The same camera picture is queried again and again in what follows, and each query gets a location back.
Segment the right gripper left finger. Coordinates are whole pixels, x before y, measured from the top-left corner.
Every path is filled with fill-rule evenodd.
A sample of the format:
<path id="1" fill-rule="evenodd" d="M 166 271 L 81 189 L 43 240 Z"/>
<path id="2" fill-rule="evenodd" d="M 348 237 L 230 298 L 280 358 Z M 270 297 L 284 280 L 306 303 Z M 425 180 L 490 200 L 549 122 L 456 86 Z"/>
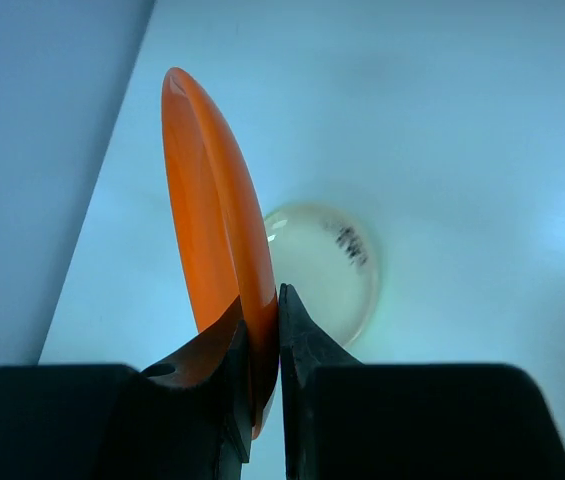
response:
<path id="1" fill-rule="evenodd" d="M 251 448 L 249 340 L 241 303 L 141 372 L 106 433 L 109 479 L 238 479 Z"/>

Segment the orange plate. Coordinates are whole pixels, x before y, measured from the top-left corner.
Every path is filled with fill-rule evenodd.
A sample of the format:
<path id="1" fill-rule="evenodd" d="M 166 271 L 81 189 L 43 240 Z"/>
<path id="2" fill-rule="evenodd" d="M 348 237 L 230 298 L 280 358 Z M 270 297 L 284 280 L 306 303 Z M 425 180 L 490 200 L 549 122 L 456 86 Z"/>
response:
<path id="1" fill-rule="evenodd" d="M 278 300 L 257 195 L 237 140 L 206 90 L 167 71 L 161 125 L 173 222 L 198 330 L 239 301 L 249 342 L 252 435 L 270 410 L 278 370 Z"/>

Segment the cream plate with ink drawing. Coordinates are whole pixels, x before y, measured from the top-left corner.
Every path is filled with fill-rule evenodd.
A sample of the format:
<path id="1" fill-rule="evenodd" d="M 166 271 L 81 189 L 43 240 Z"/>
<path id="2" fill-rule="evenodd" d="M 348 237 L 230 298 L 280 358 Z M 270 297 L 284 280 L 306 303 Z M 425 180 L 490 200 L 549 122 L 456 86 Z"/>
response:
<path id="1" fill-rule="evenodd" d="M 291 285 L 312 320 L 347 347 L 372 318 L 381 286 L 378 254 L 347 212 L 315 203 L 287 204 L 264 218 L 273 274 Z"/>

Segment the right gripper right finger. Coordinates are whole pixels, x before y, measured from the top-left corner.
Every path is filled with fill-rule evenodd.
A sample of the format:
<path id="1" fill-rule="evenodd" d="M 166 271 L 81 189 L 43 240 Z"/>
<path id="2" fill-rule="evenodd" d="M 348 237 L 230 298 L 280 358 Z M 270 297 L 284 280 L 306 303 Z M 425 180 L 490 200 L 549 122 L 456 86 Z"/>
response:
<path id="1" fill-rule="evenodd" d="M 499 363 L 360 362 L 279 295 L 291 479 L 565 479 L 565 447 L 535 381 Z"/>

